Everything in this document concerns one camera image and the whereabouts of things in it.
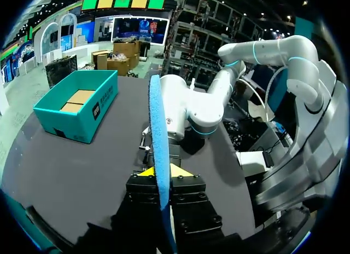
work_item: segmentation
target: monitor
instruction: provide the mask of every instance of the monitor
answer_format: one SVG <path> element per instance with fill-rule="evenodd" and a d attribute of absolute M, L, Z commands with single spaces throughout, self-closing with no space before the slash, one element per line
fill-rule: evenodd
<path fill-rule="evenodd" d="M 136 36 L 150 38 L 154 44 L 165 44 L 168 30 L 168 19 L 150 17 L 116 17 L 113 22 L 113 38 Z"/>

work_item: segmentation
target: stacked cardboard box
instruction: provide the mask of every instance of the stacked cardboard box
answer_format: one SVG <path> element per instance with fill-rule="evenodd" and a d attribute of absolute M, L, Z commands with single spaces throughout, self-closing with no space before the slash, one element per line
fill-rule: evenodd
<path fill-rule="evenodd" d="M 140 42 L 114 43 L 113 53 L 123 53 L 129 59 L 129 70 L 134 69 L 139 62 Z"/>

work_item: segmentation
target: black tabletop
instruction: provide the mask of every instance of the black tabletop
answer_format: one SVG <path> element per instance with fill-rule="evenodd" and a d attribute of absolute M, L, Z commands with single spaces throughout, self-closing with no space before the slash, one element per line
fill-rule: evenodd
<path fill-rule="evenodd" d="M 119 93 L 86 145 L 46 133 L 32 114 L 19 132 L 5 165 L 2 189 L 24 207 L 33 205 L 62 236 L 75 243 L 87 222 L 109 226 L 133 170 L 148 126 L 148 80 L 118 77 Z M 194 155 L 182 151 L 182 168 L 201 174 L 225 235 L 254 234 L 252 204 L 243 171 L 225 128 Z"/>

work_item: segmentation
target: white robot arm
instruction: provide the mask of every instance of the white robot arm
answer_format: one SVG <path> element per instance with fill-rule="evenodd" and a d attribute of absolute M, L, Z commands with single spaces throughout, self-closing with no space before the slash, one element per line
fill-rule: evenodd
<path fill-rule="evenodd" d="M 288 66 L 287 87 L 296 96 L 295 139 L 252 196 L 256 205 L 272 211 L 308 199 L 329 198 L 346 155 L 349 109 L 346 87 L 326 62 L 318 60 L 313 43 L 303 36 L 232 43 L 222 46 L 218 55 L 225 67 L 206 93 L 190 90 L 179 76 L 161 78 L 169 138 L 184 138 L 186 120 L 201 137 L 216 130 L 234 85 L 246 70 L 244 61 Z"/>

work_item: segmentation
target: cable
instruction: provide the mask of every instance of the cable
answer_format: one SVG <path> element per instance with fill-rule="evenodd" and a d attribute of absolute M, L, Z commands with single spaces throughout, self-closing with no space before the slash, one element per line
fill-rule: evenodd
<path fill-rule="evenodd" d="M 264 109 L 265 109 L 265 113 L 266 113 L 266 120 L 269 121 L 269 116 L 267 115 L 267 99 L 269 98 L 269 92 L 270 92 L 270 87 L 272 85 L 273 80 L 277 77 L 277 75 L 283 71 L 284 69 L 286 69 L 287 66 L 282 66 L 281 68 L 279 68 L 271 77 L 269 84 L 267 85 L 266 88 L 266 94 L 265 94 L 265 102 L 264 102 Z"/>
<path fill-rule="evenodd" d="M 261 102 L 263 108 L 266 110 L 263 100 L 261 99 L 260 95 L 255 91 L 255 89 L 246 80 L 241 79 L 241 78 L 238 80 L 240 80 L 241 82 L 244 82 L 253 91 L 253 93 L 256 94 L 256 96 L 258 97 L 259 101 Z"/>

